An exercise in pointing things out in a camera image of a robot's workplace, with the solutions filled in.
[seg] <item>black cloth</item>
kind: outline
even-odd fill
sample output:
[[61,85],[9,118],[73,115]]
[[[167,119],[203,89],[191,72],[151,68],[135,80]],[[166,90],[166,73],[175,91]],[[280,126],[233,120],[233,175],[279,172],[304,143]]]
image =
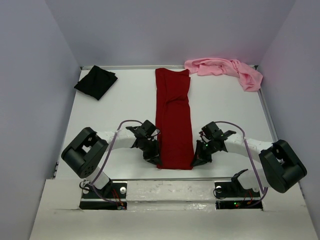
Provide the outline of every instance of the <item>black cloth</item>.
[[90,72],[74,88],[100,100],[117,79],[115,73],[93,66]]

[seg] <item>dark red towel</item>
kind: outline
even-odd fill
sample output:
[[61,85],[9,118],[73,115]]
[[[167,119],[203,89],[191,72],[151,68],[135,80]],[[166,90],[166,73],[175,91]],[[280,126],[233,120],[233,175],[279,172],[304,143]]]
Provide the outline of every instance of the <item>dark red towel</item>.
[[188,91],[189,70],[155,70],[156,115],[160,157],[159,169],[190,170],[194,157]]

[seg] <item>gray wall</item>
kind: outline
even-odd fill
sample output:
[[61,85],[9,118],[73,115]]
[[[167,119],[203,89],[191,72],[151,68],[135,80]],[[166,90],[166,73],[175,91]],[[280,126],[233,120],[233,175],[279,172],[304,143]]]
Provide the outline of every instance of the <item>gray wall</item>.
[[80,71],[44,0],[1,0],[0,33],[0,239],[27,240]]
[[297,0],[265,54],[259,70],[262,90],[279,138],[305,164],[301,181],[320,236],[320,1]]
[[260,63],[295,0],[46,0],[81,66]]

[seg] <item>crumpled pink towel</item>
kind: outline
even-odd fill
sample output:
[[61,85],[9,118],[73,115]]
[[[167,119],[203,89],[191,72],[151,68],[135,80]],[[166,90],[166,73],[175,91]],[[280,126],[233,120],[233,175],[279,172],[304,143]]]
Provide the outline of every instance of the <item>crumpled pink towel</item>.
[[239,60],[200,58],[186,61],[184,68],[189,69],[190,74],[198,73],[199,76],[226,74],[237,77],[243,90],[247,92],[258,91],[263,78],[260,72]]

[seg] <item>cloth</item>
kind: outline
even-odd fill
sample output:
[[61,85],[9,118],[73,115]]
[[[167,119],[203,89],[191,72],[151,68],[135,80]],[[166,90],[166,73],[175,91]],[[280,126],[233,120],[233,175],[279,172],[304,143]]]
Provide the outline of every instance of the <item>cloth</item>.
[[244,91],[256,92],[261,87],[262,74],[249,65],[238,60],[227,60],[223,58],[200,58],[188,60],[184,68],[190,74],[198,73],[199,76],[226,74],[239,78],[239,83]]
[[89,73],[74,88],[100,100],[117,79],[115,73],[103,70],[98,66],[93,66]]
[[156,114],[160,169],[190,170],[194,157],[188,91],[189,71],[155,70]]

